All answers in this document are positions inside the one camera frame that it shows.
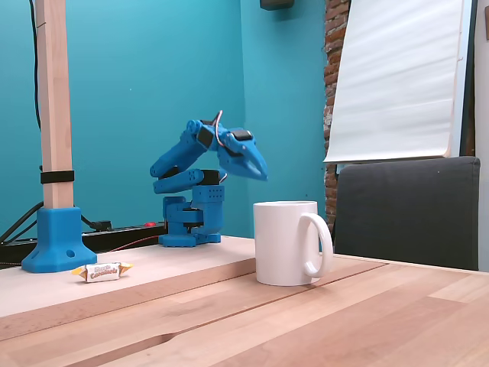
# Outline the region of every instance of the mug handle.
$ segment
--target mug handle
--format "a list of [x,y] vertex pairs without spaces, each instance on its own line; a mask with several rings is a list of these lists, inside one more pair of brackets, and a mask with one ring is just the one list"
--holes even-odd
[[331,270],[333,263],[333,241],[331,240],[331,234],[329,233],[328,226],[323,218],[313,213],[304,213],[300,216],[299,224],[303,226],[304,235],[310,224],[313,224],[319,234],[322,246],[322,260],[321,267],[316,269],[312,259],[306,258],[307,248],[306,244],[303,246],[303,259],[306,260],[304,263],[304,273],[311,278],[320,278],[326,274],[326,272]]

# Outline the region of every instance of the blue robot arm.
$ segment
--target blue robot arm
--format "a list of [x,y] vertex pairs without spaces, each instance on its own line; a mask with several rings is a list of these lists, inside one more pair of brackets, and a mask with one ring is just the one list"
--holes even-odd
[[[219,125],[222,111],[211,122],[190,120],[178,144],[151,166],[155,193],[178,193],[192,189],[193,200],[183,196],[164,198],[164,217],[168,234],[160,237],[167,247],[193,247],[199,243],[220,242],[224,187],[228,176],[267,180],[265,160],[256,147],[254,136],[242,128]],[[219,170],[189,167],[206,151],[216,151]]]

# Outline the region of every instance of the candy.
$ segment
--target candy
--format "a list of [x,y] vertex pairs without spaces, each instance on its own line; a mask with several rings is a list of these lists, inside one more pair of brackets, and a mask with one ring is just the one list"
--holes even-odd
[[127,262],[112,262],[108,264],[84,265],[71,271],[71,274],[79,275],[87,283],[96,281],[115,281],[121,274],[133,267]]

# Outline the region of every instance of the black wire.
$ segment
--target black wire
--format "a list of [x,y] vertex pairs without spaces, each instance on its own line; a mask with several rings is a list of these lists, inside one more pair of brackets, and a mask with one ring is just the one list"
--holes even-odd
[[32,227],[34,227],[37,223],[37,219],[34,220],[29,226],[25,227],[24,229],[22,229],[18,234],[16,234],[14,237],[12,237],[11,239],[9,239],[8,241],[5,241],[3,244],[4,245],[8,245],[9,243],[12,243],[13,241],[15,241],[16,239],[18,239],[21,235],[23,235],[24,233],[26,233],[29,229],[31,229]]
[[29,0],[29,4],[31,5],[31,23],[32,23],[32,37],[34,39],[34,105],[36,106],[36,119],[37,125],[40,129],[40,115],[39,115],[39,101],[38,101],[38,93],[39,86],[37,84],[37,29],[36,29],[36,15],[34,11],[34,3],[32,0]]
[[82,214],[82,222],[84,222],[91,229],[95,229],[94,228],[94,223],[93,222],[90,222],[87,218],[85,218],[85,216],[83,214]]
[[40,208],[42,208],[44,205],[44,201],[41,201],[31,207],[21,218],[18,219],[17,222],[15,222],[12,227],[7,229],[3,235],[0,235],[0,244],[2,244],[18,227],[22,226],[22,223],[24,223],[26,220],[29,219],[30,216],[32,216],[34,213],[36,213]]

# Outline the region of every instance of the wooden post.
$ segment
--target wooden post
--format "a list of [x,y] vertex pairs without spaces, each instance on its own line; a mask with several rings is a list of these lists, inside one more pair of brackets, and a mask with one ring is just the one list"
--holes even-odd
[[[71,171],[66,1],[36,0],[43,171]],[[73,182],[46,183],[44,207],[73,207]]]

